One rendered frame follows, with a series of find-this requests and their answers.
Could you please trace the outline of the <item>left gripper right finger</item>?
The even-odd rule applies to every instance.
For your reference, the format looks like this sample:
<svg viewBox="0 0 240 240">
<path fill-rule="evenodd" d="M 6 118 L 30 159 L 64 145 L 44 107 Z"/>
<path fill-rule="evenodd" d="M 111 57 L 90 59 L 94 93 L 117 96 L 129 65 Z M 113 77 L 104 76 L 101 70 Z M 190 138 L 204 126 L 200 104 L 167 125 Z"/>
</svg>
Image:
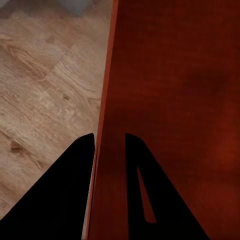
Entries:
<svg viewBox="0 0 240 240">
<path fill-rule="evenodd" d="M 129 240 L 210 240 L 144 141 L 125 135 Z M 145 220 L 139 168 L 157 223 Z"/>
</svg>

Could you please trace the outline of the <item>storage box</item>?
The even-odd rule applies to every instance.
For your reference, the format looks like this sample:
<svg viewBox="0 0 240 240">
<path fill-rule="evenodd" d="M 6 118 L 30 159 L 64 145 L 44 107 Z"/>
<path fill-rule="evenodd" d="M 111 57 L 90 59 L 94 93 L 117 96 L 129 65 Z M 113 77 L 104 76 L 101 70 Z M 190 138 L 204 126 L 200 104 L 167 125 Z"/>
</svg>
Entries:
<svg viewBox="0 0 240 240">
<path fill-rule="evenodd" d="M 210 240 L 240 240 L 240 0 L 113 0 L 110 22 L 85 240 L 129 240 L 126 133 Z"/>
</svg>

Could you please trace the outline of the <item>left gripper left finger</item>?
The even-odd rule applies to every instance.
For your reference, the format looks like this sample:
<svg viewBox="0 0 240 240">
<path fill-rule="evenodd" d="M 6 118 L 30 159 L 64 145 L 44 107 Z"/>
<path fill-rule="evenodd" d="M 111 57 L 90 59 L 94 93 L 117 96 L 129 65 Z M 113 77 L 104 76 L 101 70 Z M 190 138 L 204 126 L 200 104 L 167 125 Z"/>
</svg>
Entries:
<svg viewBox="0 0 240 240">
<path fill-rule="evenodd" d="M 0 240 L 81 240 L 94 134 L 76 139 L 0 220 Z"/>
</svg>

